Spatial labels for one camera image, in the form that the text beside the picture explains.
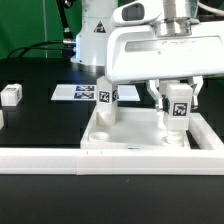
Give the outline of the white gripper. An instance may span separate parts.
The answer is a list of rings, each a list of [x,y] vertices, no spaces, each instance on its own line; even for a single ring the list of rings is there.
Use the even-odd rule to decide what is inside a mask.
[[[189,100],[197,109],[202,76],[224,75],[224,21],[194,25],[192,34],[182,37],[157,37],[148,25],[117,28],[108,40],[105,75],[117,84],[149,80],[158,112],[163,110],[158,79],[190,77]]]

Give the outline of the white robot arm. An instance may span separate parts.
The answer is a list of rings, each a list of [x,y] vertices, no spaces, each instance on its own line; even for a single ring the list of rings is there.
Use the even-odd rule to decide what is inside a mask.
[[[105,71],[114,84],[146,81],[162,107],[156,84],[169,79],[224,76],[224,21],[199,21],[190,0],[83,0],[76,36],[81,68]]]

